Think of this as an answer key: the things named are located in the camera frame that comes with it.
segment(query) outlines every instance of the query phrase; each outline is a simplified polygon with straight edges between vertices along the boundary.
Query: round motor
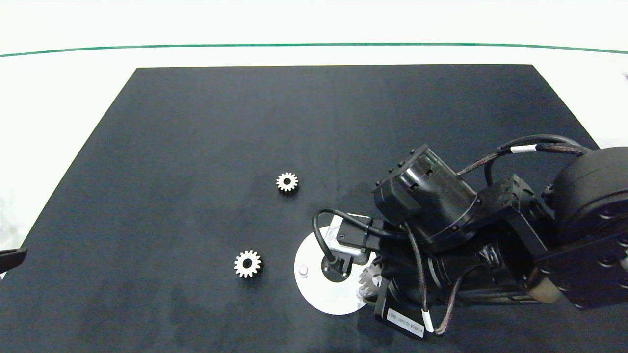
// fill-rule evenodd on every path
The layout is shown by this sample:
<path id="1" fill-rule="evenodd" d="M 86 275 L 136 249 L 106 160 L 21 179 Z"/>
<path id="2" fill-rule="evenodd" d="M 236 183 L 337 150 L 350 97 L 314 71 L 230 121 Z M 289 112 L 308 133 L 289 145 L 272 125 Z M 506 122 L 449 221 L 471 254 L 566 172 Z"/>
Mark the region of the round motor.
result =
<path id="1" fill-rule="evenodd" d="M 423 249 L 463 244 L 473 236 L 463 227 L 479 209 L 477 194 L 426 144 L 410 154 L 377 183 L 377 208 L 390 223 L 407 224 Z"/>
<path id="2" fill-rule="evenodd" d="M 558 243 L 596 237 L 628 217 L 628 147 L 591 151 L 568 165 L 553 184 Z"/>

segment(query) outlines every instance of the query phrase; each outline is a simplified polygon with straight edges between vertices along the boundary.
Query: white cable label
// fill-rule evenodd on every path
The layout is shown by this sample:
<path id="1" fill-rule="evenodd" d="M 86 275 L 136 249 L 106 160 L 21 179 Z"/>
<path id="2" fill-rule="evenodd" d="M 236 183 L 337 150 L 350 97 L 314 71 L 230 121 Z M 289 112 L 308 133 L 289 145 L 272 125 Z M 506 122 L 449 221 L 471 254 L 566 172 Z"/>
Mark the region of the white cable label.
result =
<path id="1" fill-rule="evenodd" d="M 431 322 L 431 316 L 430 316 L 430 311 L 422 311 L 421 310 L 421 314 L 423 314 L 423 323 L 425 324 L 425 329 L 427 330 L 427 332 L 434 332 L 434 326 Z"/>
<path id="2" fill-rule="evenodd" d="M 388 314 L 386 314 L 386 320 L 423 338 L 423 332 L 425 331 L 425 328 L 423 327 L 422 324 L 410 319 L 409 317 L 403 315 L 402 313 L 399 313 L 393 310 L 392 308 L 388 308 Z"/>
<path id="3" fill-rule="evenodd" d="M 511 147 L 512 153 L 528 153 L 528 152 L 536 152 L 535 144 L 526 144 L 524 146 L 513 146 Z"/>

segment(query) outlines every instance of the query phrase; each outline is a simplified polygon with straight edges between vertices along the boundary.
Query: black mat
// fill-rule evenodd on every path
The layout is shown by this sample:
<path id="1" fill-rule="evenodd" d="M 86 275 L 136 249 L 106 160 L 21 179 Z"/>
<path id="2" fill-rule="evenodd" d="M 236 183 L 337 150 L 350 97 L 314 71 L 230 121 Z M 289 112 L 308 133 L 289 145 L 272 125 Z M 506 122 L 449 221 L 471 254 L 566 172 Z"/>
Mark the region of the black mat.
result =
<path id="1" fill-rule="evenodd" d="M 318 312 L 296 287 L 316 209 L 376 215 L 373 183 L 421 143 L 459 170 L 532 133 L 595 146 L 527 65 L 138 69 L 2 283 L 0 350 L 625 351 L 626 305 L 462 308 L 446 337 L 416 342 L 370 308 Z M 540 190 L 570 160 L 508 156 L 495 173 Z M 284 171 L 301 179 L 292 198 L 274 185 Z M 232 269 L 246 249 L 266 262 L 248 283 Z"/>

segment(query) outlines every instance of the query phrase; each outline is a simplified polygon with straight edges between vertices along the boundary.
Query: white circular disc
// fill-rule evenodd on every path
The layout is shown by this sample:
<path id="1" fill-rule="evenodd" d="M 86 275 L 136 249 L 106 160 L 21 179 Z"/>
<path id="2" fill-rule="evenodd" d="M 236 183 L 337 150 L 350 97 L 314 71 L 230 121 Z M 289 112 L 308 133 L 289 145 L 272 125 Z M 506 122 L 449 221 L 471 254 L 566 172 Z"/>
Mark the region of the white circular disc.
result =
<path id="1" fill-rule="evenodd" d="M 321 234 L 326 234 L 329 227 L 322 227 Z M 349 277 L 339 283 L 328 280 L 321 269 L 323 251 L 320 249 L 314 233 L 310 233 L 299 246 L 295 256 L 295 280 L 301 294 L 311 306 L 332 315 L 346 315 L 356 312 L 365 303 L 358 289 L 360 274 L 371 264 L 375 255 L 365 265 L 353 264 Z"/>

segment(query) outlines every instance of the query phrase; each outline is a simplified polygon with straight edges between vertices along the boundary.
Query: small spur gear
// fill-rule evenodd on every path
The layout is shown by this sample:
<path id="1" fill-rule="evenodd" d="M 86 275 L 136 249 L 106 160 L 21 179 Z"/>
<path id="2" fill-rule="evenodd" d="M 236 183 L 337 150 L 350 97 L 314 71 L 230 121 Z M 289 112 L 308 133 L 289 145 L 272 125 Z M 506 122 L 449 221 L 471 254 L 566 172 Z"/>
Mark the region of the small spur gear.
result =
<path id="1" fill-rule="evenodd" d="M 240 256 L 235 258 L 234 264 L 235 273 L 244 278 L 253 277 L 262 268 L 262 260 L 253 250 L 240 253 Z"/>
<path id="2" fill-rule="evenodd" d="M 277 188 L 283 193 L 292 193 L 299 187 L 299 179 L 292 173 L 283 173 L 277 178 Z"/>
<path id="3" fill-rule="evenodd" d="M 377 294 L 382 283 L 382 266 L 380 264 L 370 264 L 360 274 L 358 283 L 362 285 L 358 292 L 363 298 Z"/>

